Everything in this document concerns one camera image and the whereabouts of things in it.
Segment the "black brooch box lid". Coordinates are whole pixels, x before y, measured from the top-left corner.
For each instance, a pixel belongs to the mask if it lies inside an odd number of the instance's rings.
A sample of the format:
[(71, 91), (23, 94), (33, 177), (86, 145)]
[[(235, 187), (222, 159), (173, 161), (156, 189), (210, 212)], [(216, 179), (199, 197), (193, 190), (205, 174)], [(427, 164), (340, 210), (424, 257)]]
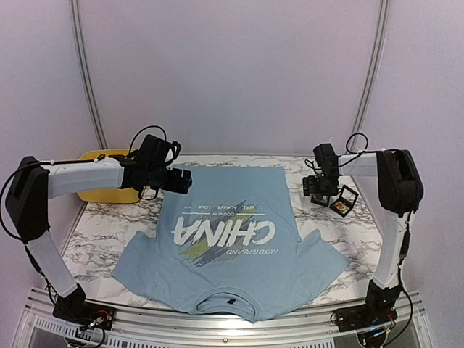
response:
[[(354, 208), (357, 199), (359, 197), (359, 194), (352, 188), (343, 185), (341, 188), (341, 191), (339, 192), (339, 196), (337, 199), (331, 204), (330, 208), (336, 212), (338, 215), (341, 217), (345, 218)], [(338, 211), (335, 208), (335, 203), (341, 202), (346, 205), (347, 209), (343, 212)]]

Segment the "light blue printed t-shirt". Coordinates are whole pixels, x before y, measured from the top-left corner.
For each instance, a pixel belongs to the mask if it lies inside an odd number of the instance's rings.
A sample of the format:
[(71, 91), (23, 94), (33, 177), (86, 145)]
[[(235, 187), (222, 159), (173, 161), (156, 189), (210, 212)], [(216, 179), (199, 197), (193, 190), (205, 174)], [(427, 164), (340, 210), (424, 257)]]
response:
[(165, 194), (155, 235), (137, 232), (112, 272), (132, 293), (256, 322), (311, 302), (349, 266), (319, 230), (300, 236), (282, 167), (191, 174), (186, 195)]

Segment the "black brooch box base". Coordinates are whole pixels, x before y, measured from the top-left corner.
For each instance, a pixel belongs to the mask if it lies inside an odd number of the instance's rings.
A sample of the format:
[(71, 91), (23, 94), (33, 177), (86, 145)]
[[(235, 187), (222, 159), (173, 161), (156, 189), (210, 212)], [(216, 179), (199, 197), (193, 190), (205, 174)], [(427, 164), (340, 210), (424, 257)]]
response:
[(313, 204), (317, 204), (321, 207), (329, 207), (330, 206), (331, 197), (329, 195), (324, 194), (313, 194), (311, 196), (311, 202)]

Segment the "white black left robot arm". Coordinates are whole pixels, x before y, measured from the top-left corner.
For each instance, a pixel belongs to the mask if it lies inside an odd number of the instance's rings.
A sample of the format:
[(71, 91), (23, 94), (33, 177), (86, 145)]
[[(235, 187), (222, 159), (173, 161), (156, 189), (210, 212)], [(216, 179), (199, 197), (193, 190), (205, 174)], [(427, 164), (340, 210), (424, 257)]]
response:
[(171, 168), (181, 145), (148, 135), (139, 149), (127, 155), (100, 155), (96, 159), (41, 162), (24, 157), (1, 188), (1, 202), (16, 229), (13, 238), (43, 277), (52, 294), (54, 316), (74, 323), (109, 320), (111, 311), (89, 304), (80, 284), (71, 275), (49, 233), (49, 200), (58, 196), (99, 189), (145, 188), (187, 194), (188, 170)]

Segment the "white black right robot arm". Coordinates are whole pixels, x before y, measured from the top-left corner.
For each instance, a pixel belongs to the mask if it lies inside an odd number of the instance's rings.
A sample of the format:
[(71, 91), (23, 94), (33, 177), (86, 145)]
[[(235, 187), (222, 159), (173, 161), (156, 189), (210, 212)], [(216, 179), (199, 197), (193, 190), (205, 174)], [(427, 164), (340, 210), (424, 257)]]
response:
[(302, 180), (303, 194), (313, 203), (329, 207), (346, 217), (355, 203), (345, 193), (358, 194), (340, 186), (342, 176), (375, 177), (378, 199), (384, 210), (381, 255), (370, 280), (365, 302), (335, 311), (340, 330), (373, 326), (397, 318), (396, 301), (404, 292), (402, 266), (407, 256), (413, 215), (423, 198), (423, 184), (413, 157), (408, 150), (386, 149), (337, 155), (331, 144), (313, 150), (313, 175)]

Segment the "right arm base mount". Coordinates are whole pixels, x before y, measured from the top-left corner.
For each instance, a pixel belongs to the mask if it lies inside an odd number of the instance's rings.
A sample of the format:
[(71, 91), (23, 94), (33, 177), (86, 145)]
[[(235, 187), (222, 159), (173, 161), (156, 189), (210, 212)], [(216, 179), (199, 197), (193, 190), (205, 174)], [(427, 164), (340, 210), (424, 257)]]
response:
[(335, 310), (331, 314), (330, 321), (340, 332), (347, 332), (392, 323), (397, 318), (397, 311), (392, 307), (371, 313), (367, 305), (362, 304)]

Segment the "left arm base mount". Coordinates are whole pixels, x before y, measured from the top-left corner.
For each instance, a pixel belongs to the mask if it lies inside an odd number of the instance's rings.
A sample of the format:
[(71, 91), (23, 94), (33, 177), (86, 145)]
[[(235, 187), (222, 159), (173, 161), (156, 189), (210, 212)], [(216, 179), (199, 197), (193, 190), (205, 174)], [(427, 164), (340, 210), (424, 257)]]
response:
[(71, 315), (69, 312), (63, 312), (55, 306), (52, 315), (59, 319), (77, 323), (87, 329), (102, 328), (108, 331), (112, 328), (115, 313), (116, 309), (114, 307), (85, 302), (83, 311), (80, 314)]

